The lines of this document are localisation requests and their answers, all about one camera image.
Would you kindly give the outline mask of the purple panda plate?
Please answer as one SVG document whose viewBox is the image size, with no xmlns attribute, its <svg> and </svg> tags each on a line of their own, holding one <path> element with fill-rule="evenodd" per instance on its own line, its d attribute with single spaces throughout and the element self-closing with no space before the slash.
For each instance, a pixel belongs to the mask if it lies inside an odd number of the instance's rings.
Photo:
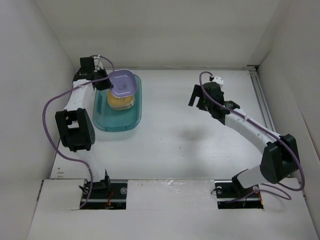
<svg viewBox="0 0 320 240">
<path fill-rule="evenodd" d="M 113 85 L 110 92 L 116 98 L 133 96 L 138 89 L 135 75 L 129 69 L 119 69 L 111 72 L 109 80 Z"/>
</svg>

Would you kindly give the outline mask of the small yellow panda plate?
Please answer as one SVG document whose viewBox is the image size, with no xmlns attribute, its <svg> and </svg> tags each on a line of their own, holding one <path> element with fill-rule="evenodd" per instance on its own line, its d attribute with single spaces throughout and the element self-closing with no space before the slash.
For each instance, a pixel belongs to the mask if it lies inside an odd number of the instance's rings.
<svg viewBox="0 0 320 240">
<path fill-rule="evenodd" d="M 135 103 L 135 96 L 115 97 L 110 90 L 107 91 L 108 105 L 116 111 L 130 109 Z"/>
</svg>

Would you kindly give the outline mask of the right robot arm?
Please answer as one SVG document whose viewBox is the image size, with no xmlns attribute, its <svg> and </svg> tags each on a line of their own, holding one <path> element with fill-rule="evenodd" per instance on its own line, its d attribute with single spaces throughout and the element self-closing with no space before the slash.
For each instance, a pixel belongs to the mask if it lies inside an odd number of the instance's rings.
<svg viewBox="0 0 320 240">
<path fill-rule="evenodd" d="M 300 170 L 296 139 L 290 134 L 280 135 L 269 130 L 249 117 L 237 103 L 226 101 L 218 83 L 196 84 L 188 104 L 208 112 L 212 118 L 238 132 L 262 154 L 259 165 L 232 178 L 231 191 L 235 196 L 243 197 L 255 185 L 278 184 Z"/>
</svg>

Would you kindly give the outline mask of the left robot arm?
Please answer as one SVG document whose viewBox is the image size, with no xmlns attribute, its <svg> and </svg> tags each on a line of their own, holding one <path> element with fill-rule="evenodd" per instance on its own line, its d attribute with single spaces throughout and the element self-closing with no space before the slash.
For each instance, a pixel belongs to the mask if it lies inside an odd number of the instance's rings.
<svg viewBox="0 0 320 240">
<path fill-rule="evenodd" d="M 87 154 L 96 141 L 95 129 L 87 112 L 87 104 L 95 90 L 112 88 L 100 55 L 80 58 L 80 68 L 72 80 L 73 90 L 67 105 L 55 113 L 55 121 L 60 141 L 65 148 L 76 154 L 74 162 L 89 167 L 90 180 L 80 189 L 84 194 L 89 190 L 100 198 L 107 198 L 112 191 L 107 171 L 98 166 L 92 156 Z"/>
</svg>

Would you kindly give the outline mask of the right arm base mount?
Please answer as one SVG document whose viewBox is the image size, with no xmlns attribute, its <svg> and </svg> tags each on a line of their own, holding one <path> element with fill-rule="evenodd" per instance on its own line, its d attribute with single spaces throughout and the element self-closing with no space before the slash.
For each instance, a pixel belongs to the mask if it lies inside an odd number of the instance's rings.
<svg viewBox="0 0 320 240">
<path fill-rule="evenodd" d="M 215 180 L 211 194 L 216 196 L 219 210 L 264 208 L 258 185 L 242 188 L 231 180 Z"/>
</svg>

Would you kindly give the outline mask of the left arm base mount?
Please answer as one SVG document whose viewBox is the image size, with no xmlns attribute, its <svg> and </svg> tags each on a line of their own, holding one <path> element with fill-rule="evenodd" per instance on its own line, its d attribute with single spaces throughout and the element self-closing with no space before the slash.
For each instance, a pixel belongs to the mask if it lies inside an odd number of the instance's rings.
<svg viewBox="0 0 320 240">
<path fill-rule="evenodd" d="M 89 200 L 81 210 L 125 210 L 127 205 L 127 180 L 112 180 L 108 188 L 93 184 Z"/>
</svg>

